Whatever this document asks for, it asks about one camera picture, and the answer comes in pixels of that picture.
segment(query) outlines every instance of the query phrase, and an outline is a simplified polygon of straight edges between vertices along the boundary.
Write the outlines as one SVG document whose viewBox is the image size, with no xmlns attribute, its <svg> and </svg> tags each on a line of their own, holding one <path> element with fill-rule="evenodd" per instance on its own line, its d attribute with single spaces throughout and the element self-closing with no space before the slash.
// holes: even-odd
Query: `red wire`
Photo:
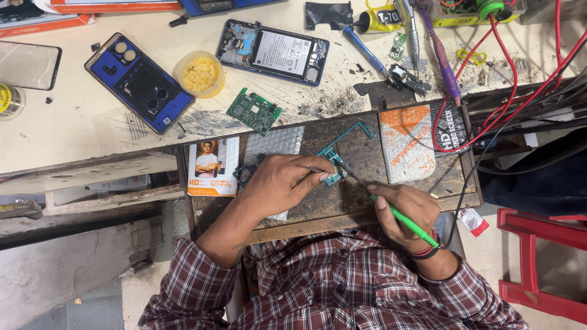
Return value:
<svg viewBox="0 0 587 330">
<path fill-rule="evenodd" d="M 562 70 L 562 68 L 571 60 L 571 58 L 573 57 L 573 55 L 575 53 L 577 53 L 577 51 L 579 50 L 579 48 L 581 48 L 581 44 L 587 39 L 587 30 L 585 30 L 585 32 L 583 33 L 583 35 L 581 36 L 581 38 L 579 39 L 579 42 L 575 45 L 575 47 L 573 47 L 573 50 L 569 53 L 569 55 L 565 58 L 564 61 L 562 61 L 561 65 L 558 66 L 558 68 L 555 70 L 555 72 L 553 72 L 551 74 L 551 76 L 542 84 L 542 86 L 540 86 L 540 88 L 534 92 L 530 98 L 528 100 L 526 100 L 526 102 L 524 102 L 524 104 L 522 104 L 516 111 L 512 112 L 506 119 L 504 119 L 504 121 L 502 123 L 500 123 L 500 125 L 504 124 L 505 122 L 507 122 L 508 120 L 510 120 L 512 117 L 514 117 L 518 112 L 520 112 L 526 105 L 528 105 L 532 100 L 534 100 L 541 92 L 543 89 L 546 88 L 546 86 L 548 86 L 548 84 L 550 84 L 550 82 L 553 80 L 553 78 Z"/>
<path fill-rule="evenodd" d="M 561 66 L 562 63 L 562 56 L 561 56 L 561 0 L 556 0 L 555 2 L 555 43 L 556 43 L 556 62 L 558 64 L 558 66 Z M 556 80 L 556 84 L 553 88 L 551 88 L 550 90 L 547 90 L 546 92 L 544 92 L 545 94 L 548 94 L 552 91 L 554 91 L 555 89 L 557 89 L 560 84 L 561 84 L 561 79 L 562 76 L 559 76 Z M 532 95 L 526 95 L 526 96 L 522 96 L 522 97 L 518 97 L 516 99 L 514 99 L 514 101 L 519 101 L 519 100 L 523 100 L 523 99 L 527 99 L 529 97 L 531 97 Z M 483 127 L 486 127 L 487 122 L 489 121 L 489 118 L 491 118 L 496 112 L 498 112 L 499 110 L 502 110 L 501 115 L 499 115 L 499 117 L 501 117 L 503 115 L 503 113 L 505 113 L 505 111 L 507 110 L 507 108 L 505 106 L 501 106 L 497 109 L 495 109 L 490 115 L 489 117 L 487 117 L 487 119 L 485 119 L 485 121 L 483 122 Z M 493 124 L 490 125 L 490 129 L 495 129 L 497 127 L 500 127 L 502 124 L 504 124 L 507 120 L 504 120 L 503 122 L 499 123 L 499 124 Z"/>
<path fill-rule="evenodd" d="M 445 7 L 456 7 L 456 6 L 460 5 L 460 4 L 461 4 L 461 2 L 463 2 L 463 1 L 465 1 L 465 0 L 461 0 L 461 1 L 457 2 L 457 3 L 456 3 L 456 4 L 454 4 L 454 5 L 449 5 L 449 4 L 447 4 L 446 2 L 444 2 L 443 0 L 440 0 L 440 2 L 441 2 L 441 3 L 442 3 L 444 6 L 445 6 Z"/>
<path fill-rule="evenodd" d="M 505 45 L 504 45 L 503 41 L 501 40 L 501 37 L 500 37 L 499 33 L 497 32 L 497 28 L 496 28 L 497 24 L 495 23 L 495 19 L 493 17 L 493 14 L 490 14 L 489 15 L 489 19 L 490 19 L 490 22 L 491 22 L 491 29 L 487 32 L 487 34 L 485 34 L 485 36 L 479 41 L 479 43 L 477 43 L 475 45 L 475 47 L 473 48 L 473 50 L 471 52 L 469 52 L 469 55 L 471 55 L 472 53 L 474 53 L 475 50 L 477 49 L 477 47 L 479 47 L 481 45 L 481 43 L 485 40 L 485 38 L 491 32 L 493 32 L 493 34 L 495 35 L 495 38 L 496 38 L 497 42 L 500 44 L 501 50 L 503 51 L 506 60 L 510 64 L 510 67 L 512 69 L 512 73 L 514 74 L 514 87 L 512 88 L 512 94 L 510 96 L 510 100 L 504 106 L 504 108 L 507 109 L 510 106 L 510 104 L 512 103 L 512 101 L 514 100 L 515 92 L 516 92 L 516 90 L 518 88 L 518 72 L 517 72 L 517 70 L 515 68 L 514 61 L 511 59 L 510 54 L 508 53 L 507 49 L 505 48 Z M 470 58 L 470 56 L 467 56 L 467 59 L 465 59 L 465 62 L 461 66 L 461 69 L 458 71 L 457 76 L 455 77 L 455 79 L 458 79 L 458 77 L 461 75 L 461 72 L 463 71 L 464 66 L 467 64 L 467 61 L 469 60 L 469 58 Z M 485 128 L 481 133 L 479 133 L 471 141 L 469 141 L 469 142 L 465 143 L 464 145 L 462 145 L 460 147 L 457 147 L 455 149 L 443 149 L 442 147 L 440 147 L 438 145 L 438 142 L 436 141 L 436 134 L 434 132 L 436 132 L 436 126 L 438 125 L 438 120 L 440 119 L 440 115 L 441 115 L 442 111 L 444 110 L 444 107 L 446 106 L 447 99 L 448 99 L 448 94 L 447 94 L 447 96 L 444 97 L 444 102 L 443 102 L 442 106 L 440 107 L 440 110 L 438 111 L 438 115 L 436 116 L 436 120 L 434 121 L 434 124 L 432 126 L 432 132 L 433 132 L 432 142 L 434 143 L 434 147 L 438 151 L 442 151 L 442 152 L 445 152 L 445 153 L 454 152 L 454 151 L 458 151 L 458 150 L 461 150 L 463 148 L 466 148 L 471 143 L 474 143 L 480 136 L 482 136 L 483 134 L 485 134 L 485 132 L 487 132 L 489 130 L 489 127 Z M 491 126 L 493 126 L 493 124 L 495 124 L 495 122 L 501 118 L 501 116 L 503 115 L 503 113 L 504 113 L 504 111 L 502 111 L 502 113 L 494 119 L 494 121 L 491 123 Z"/>
<path fill-rule="evenodd" d="M 550 82 L 552 81 L 552 78 L 558 74 L 558 72 L 562 69 L 562 67 L 564 67 L 566 65 L 567 60 L 565 60 L 564 62 L 562 61 L 561 48 L 560 48 L 560 41 L 561 41 L 561 39 L 560 39 L 560 2 L 561 2 L 561 0 L 556 0 L 556 4 L 555 4 L 556 58 L 557 58 L 557 62 L 558 62 L 558 67 L 555 70 L 555 72 L 551 75 L 551 77 L 546 82 L 544 82 L 542 84 L 542 86 L 536 92 L 534 92 L 532 95 L 522 96 L 522 97 L 518 97 L 515 99 L 514 99 L 514 95 L 515 95 L 515 90 L 517 89 L 517 71 L 515 70 L 515 65 L 514 65 L 513 61 L 511 60 L 509 53 L 505 49 L 505 46 L 503 45 L 503 42 L 502 42 L 499 34 L 497 33 L 496 26 L 499 23 L 495 23 L 493 16 L 492 15 L 490 16 L 491 29 L 485 34 L 485 36 L 483 36 L 483 38 L 481 38 L 481 40 L 475 45 L 475 47 L 473 47 L 473 49 L 471 50 L 471 52 L 469 53 L 469 55 L 467 56 L 467 58 L 465 59 L 465 61 L 461 65 L 461 68 L 459 69 L 455 78 L 458 79 L 458 77 L 461 75 L 461 72 L 463 71 L 465 65 L 467 64 L 469 58 L 471 58 L 471 55 L 475 52 L 475 50 L 477 50 L 477 48 L 481 45 L 481 43 L 483 43 L 483 41 L 485 41 L 485 39 L 489 36 L 489 34 L 491 34 L 491 32 L 493 32 L 495 34 L 495 38 L 497 39 L 498 43 L 500 44 L 502 51 L 504 52 L 506 59 L 508 60 L 508 63 L 512 67 L 512 72 L 514 74 L 514 87 L 512 88 L 512 95 L 510 96 L 509 101 L 505 105 L 495 109 L 486 118 L 485 122 L 483 123 L 483 127 L 484 127 L 483 131 L 481 131 L 471 141 L 469 141 L 468 143 L 466 143 L 458 148 L 450 149 L 450 150 L 442 149 L 436 141 L 436 134 L 433 134 L 432 140 L 433 140 L 434 146 L 436 147 L 437 150 L 442 151 L 442 152 L 454 152 L 454 151 L 461 150 L 461 149 L 469 146 L 470 144 L 474 143 L 479 137 L 481 137 L 483 134 L 485 134 L 485 132 L 487 132 L 488 130 L 494 129 L 496 127 L 499 127 L 499 126 L 505 124 L 505 122 L 510 120 L 513 116 L 515 116 L 518 112 L 520 112 L 527 104 L 529 104 L 532 100 L 534 100 L 542 92 L 542 90 L 546 86 L 548 86 L 548 84 L 550 84 Z M 515 3 L 516 3 L 516 0 L 512 1 L 511 5 L 513 6 Z M 579 49 L 581 43 L 585 40 L 585 37 L 587 37 L 587 31 L 585 31 L 583 38 L 581 40 L 579 40 L 579 42 L 575 45 L 575 47 L 573 48 L 571 53 L 569 53 L 569 56 L 567 56 L 567 59 L 570 59 L 571 56 Z M 561 77 L 559 77 L 557 79 L 556 85 L 552 89 L 546 91 L 546 93 L 550 93 L 551 91 L 557 89 L 559 87 L 560 80 L 561 80 Z M 512 102 L 517 102 L 517 101 L 520 101 L 523 99 L 528 99 L 528 100 L 523 105 L 521 105 L 514 113 L 510 114 L 506 119 L 504 119 L 501 123 L 495 124 L 504 115 L 505 111 L 509 108 L 509 106 L 511 105 Z M 438 125 L 438 121 L 440 120 L 440 116 L 446 106 L 447 100 L 448 100 L 448 93 L 445 95 L 443 104 L 440 107 L 440 110 L 438 111 L 438 115 L 436 116 L 436 118 L 434 120 L 432 132 L 436 132 L 436 127 Z M 487 126 L 487 122 L 499 111 L 501 111 L 501 113 L 491 122 L 491 124 L 489 124 Z"/>
</svg>

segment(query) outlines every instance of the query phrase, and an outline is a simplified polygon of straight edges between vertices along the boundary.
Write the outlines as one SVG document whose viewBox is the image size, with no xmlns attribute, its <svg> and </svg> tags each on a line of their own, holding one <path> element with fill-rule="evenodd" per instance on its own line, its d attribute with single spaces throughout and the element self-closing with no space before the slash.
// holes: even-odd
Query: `red plastic stool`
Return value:
<svg viewBox="0 0 587 330">
<path fill-rule="evenodd" d="M 500 208 L 497 228 L 519 236 L 522 284 L 500 280 L 500 297 L 513 304 L 587 324 L 587 305 L 541 292 L 536 276 L 536 238 L 587 250 L 587 228 L 560 223 L 558 220 L 587 221 L 583 215 L 545 217 L 533 213 Z"/>
</svg>

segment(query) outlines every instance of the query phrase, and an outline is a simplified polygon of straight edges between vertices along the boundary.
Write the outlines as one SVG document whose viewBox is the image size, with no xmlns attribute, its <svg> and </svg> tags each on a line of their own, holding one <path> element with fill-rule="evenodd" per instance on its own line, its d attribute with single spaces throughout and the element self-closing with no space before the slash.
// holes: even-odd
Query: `man's left hand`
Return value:
<svg viewBox="0 0 587 330">
<path fill-rule="evenodd" d="M 314 166 L 323 172 L 314 173 L 305 166 Z M 237 208 L 247 215 L 261 220 L 298 205 L 329 173 L 334 173 L 332 164 L 318 156 L 267 156 L 232 203 L 237 203 Z"/>
</svg>

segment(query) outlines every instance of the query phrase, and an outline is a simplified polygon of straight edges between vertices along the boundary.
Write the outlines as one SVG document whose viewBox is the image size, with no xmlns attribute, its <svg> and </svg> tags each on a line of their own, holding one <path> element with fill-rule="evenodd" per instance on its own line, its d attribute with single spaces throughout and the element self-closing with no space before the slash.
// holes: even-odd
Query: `plaid shirt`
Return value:
<svg viewBox="0 0 587 330">
<path fill-rule="evenodd" d="M 528 329 L 460 257 L 457 272 L 429 281 L 390 248 L 377 227 L 265 244 L 259 296 L 231 324 L 222 320 L 240 267 L 215 265 L 181 240 L 141 329 Z"/>
</svg>

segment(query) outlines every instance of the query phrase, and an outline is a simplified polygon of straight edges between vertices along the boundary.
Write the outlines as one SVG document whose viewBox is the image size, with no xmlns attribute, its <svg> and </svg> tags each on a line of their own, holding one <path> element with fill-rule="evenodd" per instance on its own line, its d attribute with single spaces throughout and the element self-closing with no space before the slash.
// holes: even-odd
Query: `charging port board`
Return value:
<svg viewBox="0 0 587 330">
<path fill-rule="evenodd" d="M 401 60 L 403 56 L 403 52 L 405 50 L 404 44 L 406 43 L 407 35 L 398 32 L 396 37 L 393 38 L 393 45 L 392 49 L 389 52 L 389 57 L 394 60 Z"/>
<path fill-rule="evenodd" d="M 263 97 L 255 93 L 247 95 L 247 88 L 241 89 L 237 98 L 226 111 L 227 115 L 245 123 L 261 136 L 265 136 L 269 132 L 280 113 L 280 107 Z"/>
</svg>

